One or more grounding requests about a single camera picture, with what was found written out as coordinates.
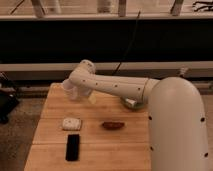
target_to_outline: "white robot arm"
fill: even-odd
[[[81,95],[97,90],[148,103],[152,171],[208,171],[204,106],[187,80],[100,76],[83,60],[66,81]]]

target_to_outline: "wooden table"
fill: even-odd
[[[70,101],[54,83],[38,123],[25,171],[150,171],[148,115],[131,111],[118,97],[94,92],[97,102]],[[83,120],[80,131],[62,131],[65,117]],[[108,131],[104,121],[123,121],[121,130]],[[79,160],[65,160],[68,134],[80,134]]]

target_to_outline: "small white object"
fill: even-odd
[[[64,131],[79,131],[81,129],[81,119],[65,118],[62,123]]]

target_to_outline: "black panel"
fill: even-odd
[[[1,21],[1,63],[120,61],[134,20]],[[213,60],[213,20],[140,20],[126,61]]]

